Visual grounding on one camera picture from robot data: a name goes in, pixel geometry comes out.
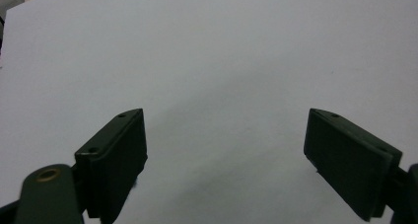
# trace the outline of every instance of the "white surface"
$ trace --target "white surface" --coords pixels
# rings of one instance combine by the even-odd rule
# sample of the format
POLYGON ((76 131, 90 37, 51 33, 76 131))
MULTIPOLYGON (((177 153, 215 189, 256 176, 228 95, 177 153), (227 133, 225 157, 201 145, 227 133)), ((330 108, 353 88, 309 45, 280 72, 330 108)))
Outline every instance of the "white surface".
POLYGON ((0 70, 0 205, 143 108, 150 158, 117 223, 363 223, 303 154, 308 111, 396 146, 403 169, 417 162, 417 13, 417 0, 18 6, 0 70))

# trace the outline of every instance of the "white table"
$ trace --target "white table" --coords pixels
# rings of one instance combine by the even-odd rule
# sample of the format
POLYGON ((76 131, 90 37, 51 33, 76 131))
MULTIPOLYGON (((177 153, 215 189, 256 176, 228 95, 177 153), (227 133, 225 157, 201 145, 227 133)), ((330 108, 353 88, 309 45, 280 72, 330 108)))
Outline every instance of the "white table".
POLYGON ((363 223, 303 153, 309 108, 417 162, 417 13, 417 0, 20 5, 1 59, 0 205, 143 108, 150 158, 117 223, 363 223))

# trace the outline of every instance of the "tabletop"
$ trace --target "tabletop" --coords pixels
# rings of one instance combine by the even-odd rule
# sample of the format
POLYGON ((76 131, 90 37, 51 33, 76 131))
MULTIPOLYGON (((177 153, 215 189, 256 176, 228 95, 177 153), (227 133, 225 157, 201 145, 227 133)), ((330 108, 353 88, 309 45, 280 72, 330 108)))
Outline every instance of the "tabletop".
POLYGON ((303 153, 309 109, 416 163, 416 13, 416 0, 17 6, 0 62, 0 205, 142 108, 149 160, 116 223, 363 223, 303 153))

